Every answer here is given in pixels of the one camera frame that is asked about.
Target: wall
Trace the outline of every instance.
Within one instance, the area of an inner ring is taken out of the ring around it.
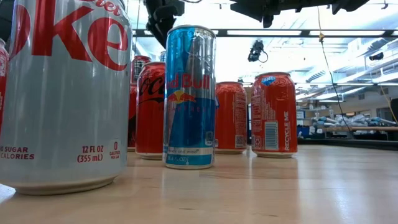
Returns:
[[[389,86],[389,94],[387,94],[388,99],[398,98],[398,86]],[[378,108],[386,108],[388,107],[387,101],[384,96],[380,95],[380,88],[376,89],[378,91],[368,91],[365,93],[365,99],[359,100],[358,95],[354,98],[346,98],[345,102],[341,103],[341,108],[343,109],[343,113],[349,112],[359,112],[359,111],[371,111],[371,116],[377,116]],[[340,114],[340,109],[338,105],[332,106],[335,114]],[[328,116],[328,111],[322,111],[320,116]]]

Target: wooden table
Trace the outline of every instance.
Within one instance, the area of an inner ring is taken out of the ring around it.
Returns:
[[[300,146],[295,159],[220,155],[173,170],[133,153],[115,183],[33,197],[0,185],[0,223],[397,223],[398,153]]]

